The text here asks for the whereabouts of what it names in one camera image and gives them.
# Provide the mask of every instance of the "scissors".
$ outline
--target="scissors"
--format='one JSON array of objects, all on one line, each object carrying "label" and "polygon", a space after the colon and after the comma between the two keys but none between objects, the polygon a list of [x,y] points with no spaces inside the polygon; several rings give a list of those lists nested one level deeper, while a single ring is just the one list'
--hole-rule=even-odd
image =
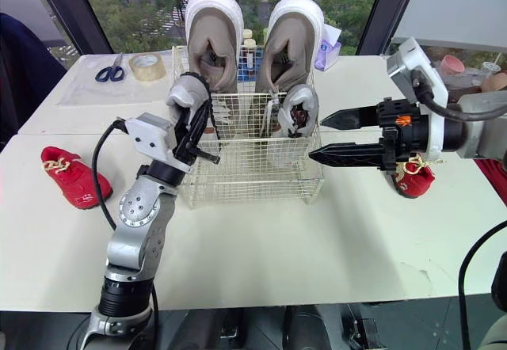
[{"label": "scissors", "polygon": [[120,53],[114,60],[114,63],[110,67],[105,67],[101,71],[97,73],[95,76],[95,81],[97,82],[106,82],[108,79],[111,82],[121,81],[124,79],[124,68],[120,66],[121,58],[123,57],[123,53]]}]

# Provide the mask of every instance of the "pink cup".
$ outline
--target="pink cup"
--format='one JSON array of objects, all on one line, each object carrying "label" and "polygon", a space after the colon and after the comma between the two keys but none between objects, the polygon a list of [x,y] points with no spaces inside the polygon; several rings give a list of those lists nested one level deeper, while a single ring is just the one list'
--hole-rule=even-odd
[{"label": "pink cup", "polygon": [[446,55],[440,63],[440,72],[445,75],[463,73],[465,66],[454,55]]}]

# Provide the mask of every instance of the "red shoe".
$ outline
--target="red shoe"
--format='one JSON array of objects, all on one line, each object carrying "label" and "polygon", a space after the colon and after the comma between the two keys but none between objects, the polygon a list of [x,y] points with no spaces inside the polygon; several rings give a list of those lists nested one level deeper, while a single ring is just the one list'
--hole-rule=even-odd
[{"label": "red shoe", "polygon": [[[43,169],[56,181],[72,205],[78,209],[90,209],[98,205],[92,169],[78,161],[79,155],[47,146],[42,150],[40,158]],[[98,174],[98,183],[104,200],[107,200],[112,194],[111,185],[101,174]]]},{"label": "red shoe", "polygon": [[435,180],[431,169],[424,165],[420,157],[417,162],[401,162],[396,166],[393,182],[399,194],[406,198],[418,198],[426,193]]}]

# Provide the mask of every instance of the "window frame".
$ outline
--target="window frame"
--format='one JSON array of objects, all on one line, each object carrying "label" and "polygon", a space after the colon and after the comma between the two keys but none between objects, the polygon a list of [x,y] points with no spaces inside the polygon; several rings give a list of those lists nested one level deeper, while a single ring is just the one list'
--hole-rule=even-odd
[{"label": "window frame", "polygon": [[[375,0],[356,55],[384,53],[409,0]],[[48,0],[81,55],[114,53],[88,0]]]},{"label": "window frame", "polygon": [[114,53],[88,0],[47,1],[79,54]]},{"label": "window frame", "polygon": [[387,49],[409,0],[375,0],[356,55],[381,55]]}]

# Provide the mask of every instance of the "white wire basket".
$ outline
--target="white wire basket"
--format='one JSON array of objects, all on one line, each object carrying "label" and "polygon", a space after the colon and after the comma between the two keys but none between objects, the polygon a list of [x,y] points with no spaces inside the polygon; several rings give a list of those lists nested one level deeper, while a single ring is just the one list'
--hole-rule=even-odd
[{"label": "white wire basket", "polygon": [[[262,199],[310,203],[324,181],[322,166],[308,158],[309,151],[321,146],[318,129],[306,138],[271,137],[277,122],[267,120],[265,110],[273,105],[272,96],[255,93],[262,47],[242,47],[240,57],[238,93],[212,94],[219,140],[200,141],[200,148],[218,154],[220,163],[198,158],[180,186],[180,195],[190,207],[207,201]],[[174,79],[186,71],[187,48],[173,47]],[[283,101],[284,93],[279,98]]]}]

